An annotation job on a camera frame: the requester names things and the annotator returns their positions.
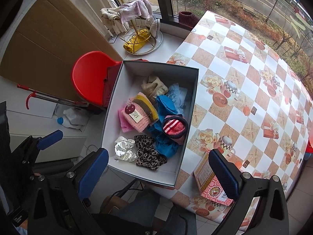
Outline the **cream polka dot scrunchie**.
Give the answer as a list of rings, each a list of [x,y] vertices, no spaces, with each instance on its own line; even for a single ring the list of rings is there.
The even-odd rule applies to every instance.
[[[126,162],[134,162],[137,159],[136,153],[133,151],[135,141],[119,136],[115,140],[115,155],[118,160]]]

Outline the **leopard print scrunchie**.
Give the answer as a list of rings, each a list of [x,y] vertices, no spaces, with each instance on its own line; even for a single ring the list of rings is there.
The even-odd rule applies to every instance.
[[[167,163],[167,158],[156,150],[154,146],[155,140],[152,137],[136,135],[134,136],[134,141],[137,148],[137,166],[155,171]]]

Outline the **pink sponge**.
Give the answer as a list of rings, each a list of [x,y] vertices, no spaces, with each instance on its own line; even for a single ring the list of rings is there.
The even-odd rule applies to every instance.
[[[124,118],[122,114],[122,109],[118,110],[118,116],[121,124],[121,130],[123,133],[131,132],[134,130],[134,128],[131,126],[131,124]]]

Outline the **pink knit hat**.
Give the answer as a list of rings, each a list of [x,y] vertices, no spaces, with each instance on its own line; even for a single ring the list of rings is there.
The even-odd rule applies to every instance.
[[[157,110],[142,92],[130,98],[121,112],[124,118],[139,133],[144,132],[145,129],[159,120]]]

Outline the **light blue fluffy cloth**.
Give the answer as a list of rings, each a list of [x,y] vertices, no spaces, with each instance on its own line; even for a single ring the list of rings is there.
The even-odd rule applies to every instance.
[[[178,114],[184,115],[185,100],[188,90],[182,88],[178,83],[172,84],[169,87],[167,97],[172,100]]]

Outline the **beige sock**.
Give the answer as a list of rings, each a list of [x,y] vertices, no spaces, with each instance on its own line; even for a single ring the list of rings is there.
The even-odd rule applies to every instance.
[[[141,88],[152,103],[156,103],[157,96],[166,95],[169,90],[168,87],[154,75],[149,75],[145,78],[141,84]]]

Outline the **red patterned carton box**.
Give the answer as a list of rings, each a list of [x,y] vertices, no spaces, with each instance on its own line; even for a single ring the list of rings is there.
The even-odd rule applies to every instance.
[[[209,164],[209,152],[204,153],[193,173],[202,197],[226,206],[233,203],[233,200],[227,197]]]

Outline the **wooden chair seat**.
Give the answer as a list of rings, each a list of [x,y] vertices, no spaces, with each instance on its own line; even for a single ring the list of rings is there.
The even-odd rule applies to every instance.
[[[128,205],[128,202],[117,196],[107,196],[100,207],[101,214],[112,214]]]

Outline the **red plastic chair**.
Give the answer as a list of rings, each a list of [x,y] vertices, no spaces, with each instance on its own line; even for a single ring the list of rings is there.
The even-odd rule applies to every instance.
[[[115,61],[100,51],[84,54],[72,69],[76,92],[94,106],[108,107],[121,65],[121,61]]]

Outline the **brown cardboard sheet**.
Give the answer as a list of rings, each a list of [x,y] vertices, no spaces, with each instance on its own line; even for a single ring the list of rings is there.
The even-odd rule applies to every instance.
[[[71,101],[83,100],[72,69],[84,54],[121,56],[70,0],[37,0],[22,18],[1,60],[1,76]]]

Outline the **checkered patterned tablecloth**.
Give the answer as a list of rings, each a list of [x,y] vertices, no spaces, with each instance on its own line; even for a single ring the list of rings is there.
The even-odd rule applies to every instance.
[[[163,197],[214,222],[228,207],[203,198],[194,170],[218,148],[241,171],[280,178],[289,196],[312,128],[312,99],[288,64],[248,30],[207,11],[169,64],[198,69],[198,86],[183,162]]]

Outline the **yellow cloth in rack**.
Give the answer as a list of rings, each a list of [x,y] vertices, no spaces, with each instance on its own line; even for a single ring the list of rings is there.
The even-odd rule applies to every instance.
[[[147,28],[141,29],[137,34],[132,35],[123,45],[124,49],[130,54],[136,53],[149,40],[151,34]]]

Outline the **pink white hanging cloth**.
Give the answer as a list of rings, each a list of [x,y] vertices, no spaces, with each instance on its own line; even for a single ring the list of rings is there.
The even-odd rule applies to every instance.
[[[108,28],[112,28],[113,32],[117,35],[126,32],[130,28],[129,22],[136,18],[145,19],[145,25],[152,37],[158,38],[160,20],[154,18],[150,1],[135,0],[130,3],[124,3],[119,7],[101,9],[103,24]]]

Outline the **dark red knit pot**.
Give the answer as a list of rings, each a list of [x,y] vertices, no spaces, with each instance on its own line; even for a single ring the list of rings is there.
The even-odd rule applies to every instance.
[[[200,18],[188,11],[181,11],[178,14],[178,21],[180,24],[185,25],[190,28],[194,28],[199,22]]]

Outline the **red handled mop pole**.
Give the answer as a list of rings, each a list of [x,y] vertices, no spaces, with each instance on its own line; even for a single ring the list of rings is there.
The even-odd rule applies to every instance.
[[[43,93],[41,91],[37,91],[35,89],[26,87],[24,85],[21,84],[17,84],[16,85],[17,88],[22,89],[22,90],[26,90],[31,92],[25,101],[25,106],[27,109],[29,109],[29,100],[31,98],[37,98],[37,99],[41,99],[44,101],[50,101],[50,102],[54,102],[60,105],[67,105],[67,106],[71,106],[71,107],[77,107],[77,108],[85,108],[89,106],[89,103],[85,102],[85,101],[71,101],[68,99],[64,99],[64,98],[60,98],[51,94],[47,94],[47,93]]]

